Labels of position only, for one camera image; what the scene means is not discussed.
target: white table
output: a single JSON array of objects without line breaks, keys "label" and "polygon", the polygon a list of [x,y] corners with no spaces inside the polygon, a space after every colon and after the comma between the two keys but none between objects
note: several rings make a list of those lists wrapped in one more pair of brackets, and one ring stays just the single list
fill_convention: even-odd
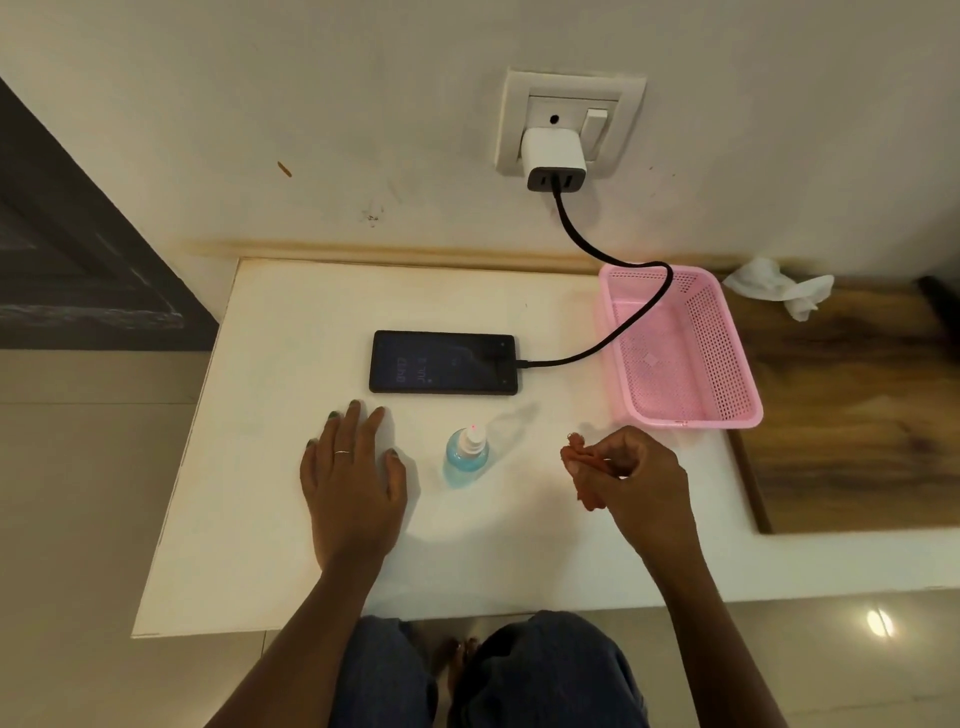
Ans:
[{"label": "white table", "polygon": [[[135,636],[277,629],[319,575],[298,464],[327,413],[389,408],[407,463],[403,533],[367,603],[407,619],[662,604],[606,511],[578,503],[567,432],[609,432],[598,357],[522,374],[515,397],[373,395],[378,328],[510,333],[525,358],[594,343],[592,277],[246,261],[204,384]],[[444,481],[444,445],[487,423],[492,463]],[[761,536],[721,432],[655,433],[690,476],[727,600],[960,586],[960,529]]]}]

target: black cable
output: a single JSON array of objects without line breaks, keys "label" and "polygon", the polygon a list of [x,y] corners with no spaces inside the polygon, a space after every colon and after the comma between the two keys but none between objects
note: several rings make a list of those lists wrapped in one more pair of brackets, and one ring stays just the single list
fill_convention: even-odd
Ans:
[{"label": "black cable", "polygon": [[663,283],[660,285],[660,290],[653,295],[653,297],[640,307],[640,310],[627,319],[625,322],[620,324],[617,328],[610,332],[610,334],[598,344],[587,349],[585,352],[580,352],[574,354],[573,356],[568,356],[566,359],[551,359],[549,361],[527,361],[526,359],[518,359],[516,361],[516,367],[518,369],[534,369],[536,367],[559,367],[563,364],[572,364],[575,361],[580,361],[581,359],[586,359],[588,356],[596,354],[605,346],[607,346],[613,339],[619,336],[621,333],[630,328],[633,324],[639,321],[640,317],[643,316],[647,311],[653,308],[657,301],[663,298],[663,294],[666,293],[667,288],[670,287],[670,283],[673,282],[673,268],[671,268],[667,263],[664,263],[661,260],[653,260],[649,263],[625,263],[622,260],[617,260],[612,255],[607,255],[603,251],[599,251],[590,245],[587,240],[577,232],[577,229],[573,227],[573,223],[570,222],[570,218],[566,214],[564,209],[564,201],[561,199],[561,187],[560,187],[560,177],[558,175],[553,175],[550,178],[550,187],[553,189],[553,199],[557,202],[557,212],[560,214],[560,222],[564,226],[566,234],[570,236],[570,239],[577,244],[577,247],[580,248],[584,253],[592,255],[598,260],[602,260],[605,263],[610,263],[610,265],[616,265],[620,268],[653,268],[655,266],[663,268],[666,271],[666,278],[663,280]]}]

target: crumpled tissue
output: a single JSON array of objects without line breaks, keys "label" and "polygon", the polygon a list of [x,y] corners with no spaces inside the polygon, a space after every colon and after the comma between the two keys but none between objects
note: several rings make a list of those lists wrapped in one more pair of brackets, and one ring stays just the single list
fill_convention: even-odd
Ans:
[{"label": "crumpled tissue", "polygon": [[761,301],[783,301],[797,321],[810,318],[817,303],[825,301],[833,289],[833,276],[820,276],[803,283],[789,279],[780,266],[768,257],[755,257],[729,274],[723,284],[741,296]]}]

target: pink plastic basket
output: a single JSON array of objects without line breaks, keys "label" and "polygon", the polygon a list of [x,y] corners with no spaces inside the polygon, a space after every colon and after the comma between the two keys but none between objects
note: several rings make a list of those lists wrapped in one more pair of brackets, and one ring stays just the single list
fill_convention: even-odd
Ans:
[{"label": "pink plastic basket", "polygon": [[[657,305],[603,349],[619,422],[653,427],[755,427],[763,406],[720,289],[708,271],[677,265]],[[661,268],[600,270],[603,335],[657,292]]]}]

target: tiled floor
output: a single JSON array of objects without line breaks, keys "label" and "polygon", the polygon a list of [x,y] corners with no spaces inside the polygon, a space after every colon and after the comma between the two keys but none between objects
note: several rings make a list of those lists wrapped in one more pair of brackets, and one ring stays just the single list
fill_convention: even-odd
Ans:
[{"label": "tiled floor", "polygon": [[[0,352],[0,725],[201,726],[269,643],[128,637],[204,365]],[[871,610],[892,636],[869,629]],[[960,725],[960,592],[732,612],[795,728]],[[665,610],[586,616],[627,654],[653,725],[695,726]],[[485,637],[509,619],[426,626]]]}]

